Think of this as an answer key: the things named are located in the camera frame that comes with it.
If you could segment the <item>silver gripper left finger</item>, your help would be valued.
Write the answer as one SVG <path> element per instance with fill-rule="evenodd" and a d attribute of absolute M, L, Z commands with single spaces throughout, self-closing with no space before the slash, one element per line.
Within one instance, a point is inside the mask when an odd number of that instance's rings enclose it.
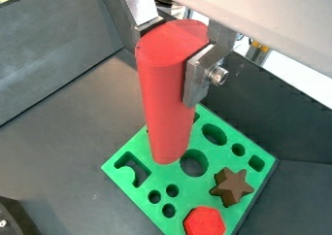
<path fill-rule="evenodd" d="M 165 21 L 158 15 L 154 0 L 123 0 L 123 7 L 137 32 L 147 31 Z"/>

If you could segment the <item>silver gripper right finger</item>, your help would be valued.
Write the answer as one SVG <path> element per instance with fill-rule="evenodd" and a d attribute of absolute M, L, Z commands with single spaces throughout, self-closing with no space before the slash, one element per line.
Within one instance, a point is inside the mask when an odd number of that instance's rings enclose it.
<path fill-rule="evenodd" d="M 227 77 L 227 71 L 217 63 L 231 52 L 237 33 L 209 20 L 209 42 L 187 58 L 185 63 L 185 80 L 182 103 L 193 108 L 207 94 L 209 85 L 221 85 Z"/>

